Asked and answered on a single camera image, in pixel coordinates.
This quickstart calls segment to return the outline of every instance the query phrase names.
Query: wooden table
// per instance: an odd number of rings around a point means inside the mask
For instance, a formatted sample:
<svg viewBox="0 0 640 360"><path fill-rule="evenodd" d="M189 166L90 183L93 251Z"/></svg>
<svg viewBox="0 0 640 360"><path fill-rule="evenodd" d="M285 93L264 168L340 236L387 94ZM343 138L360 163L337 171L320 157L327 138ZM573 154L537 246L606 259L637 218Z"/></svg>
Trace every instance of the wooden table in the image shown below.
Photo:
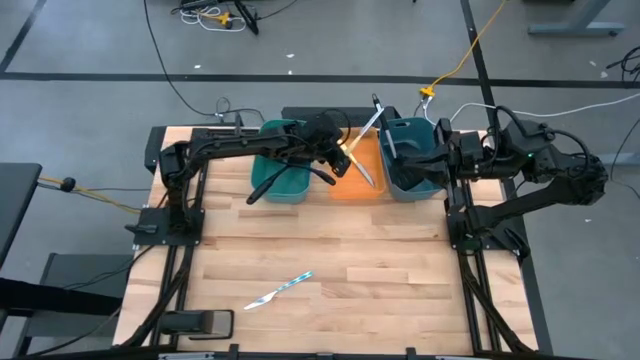
<svg viewBox="0 0 640 360"><path fill-rule="evenodd" d="M188 140L192 128L169 127L163 146ZM204 195L203 241L194 255L185 309L233 309L233 338L190 341L180 350L472 354L456 253L450 248L441 192L430 200L397 203L389 194L368 201L335 201L312 176L300 205L249 206L253 157L214 160ZM156 172L149 204L164 186ZM472 185L477 204L502 201L498 181ZM114 338L128 338L157 300L167 248L157 247L131 271ZM530 347L531 315L516 258L486 251L497 309ZM270 303L243 307L306 271L314 276ZM478 319L488 347L485 317Z"/></svg>

